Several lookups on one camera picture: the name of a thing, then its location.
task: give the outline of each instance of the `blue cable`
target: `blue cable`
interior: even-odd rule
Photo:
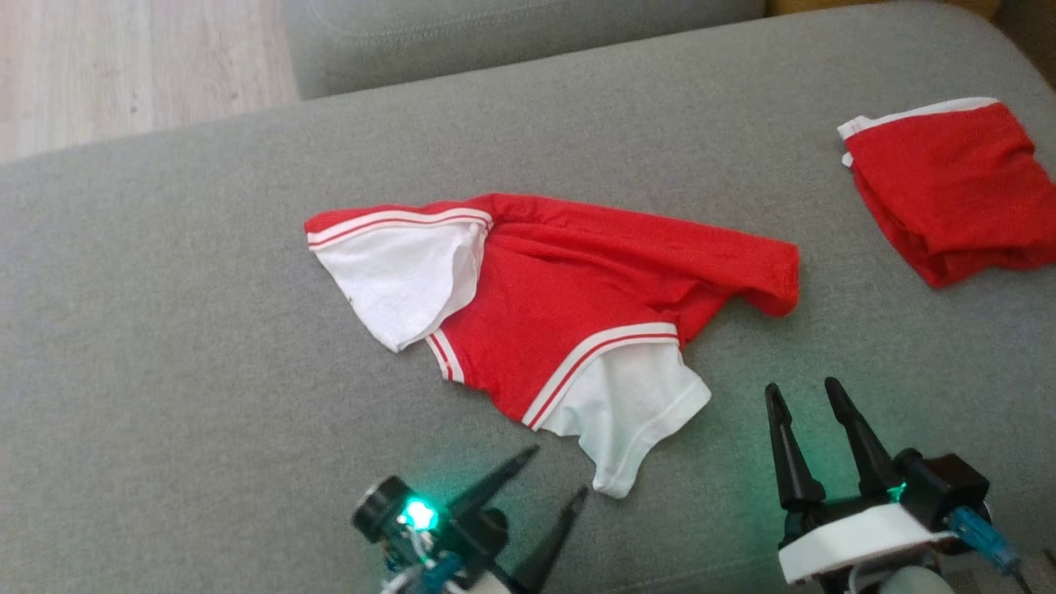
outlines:
[[[1008,546],[1001,533],[997,532],[989,522],[982,519],[972,508],[961,506],[949,516],[948,523],[949,530],[965,544],[986,557],[998,573],[1014,577],[1024,592],[1031,591],[1019,571],[1019,565],[1023,561],[1022,557]]]

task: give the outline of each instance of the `folded red garment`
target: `folded red garment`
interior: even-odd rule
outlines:
[[[932,287],[1056,262],[1056,185],[1003,104],[955,99],[840,127],[862,199]]]

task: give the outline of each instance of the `green led light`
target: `green led light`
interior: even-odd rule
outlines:
[[[902,499],[902,491],[904,490],[906,490],[906,483],[887,489],[887,494],[891,496],[891,503],[898,503]]]
[[[403,514],[400,516],[406,524],[416,532],[433,530],[436,527],[436,520],[439,514],[420,499],[412,499],[407,502]]]

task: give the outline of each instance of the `couch cushion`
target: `couch cushion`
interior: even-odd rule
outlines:
[[[1056,96],[985,22],[930,3],[765,19],[313,101],[0,168],[0,591],[377,590],[348,526],[389,474],[449,496],[529,443],[510,563],[592,475],[395,355],[307,250],[324,209],[536,192],[800,246],[788,318],[728,304],[686,350],[712,402],[592,499],[550,594],[763,592],[782,515],[763,387],[832,497],[856,479],[822,385],[892,450],[958,451],[999,524],[1054,544],[1056,267],[929,290],[835,127],[1006,101],[1056,170]]]
[[[283,0],[304,98],[762,16],[763,0]]]

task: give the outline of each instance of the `red cloth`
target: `red cloth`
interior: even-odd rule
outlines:
[[[316,243],[333,245],[344,234],[362,234],[352,221],[365,216],[383,217],[372,225],[402,224],[413,231],[418,223],[402,220],[401,212],[430,216],[420,225],[438,225],[472,220],[466,209],[478,211],[480,224],[490,227],[476,295],[444,320],[441,336],[428,340],[438,356],[457,359],[465,384],[529,426],[539,421],[525,417],[533,402],[552,397],[544,387],[599,332],[668,322],[677,329],[672,338],[684,346],[731,297],[773,316],[791,312],[798,298],[799,253],[792,244],[542,197],[486,194],[418,208],[336,210],[314,217],[304,228],[309,245],[316,237],[323,238]],[[340,235],[327,233],[337,225],[344,225]],[[635,331],[618,334],[621,340],[640,337]],[[438,338],[449,340],[450,349]],[[460,379],[450,365],[446,375]]]
[[[1056,186],[1004,105],[895,119],[846,144],[876,223],[930,286],[1056,262]]]

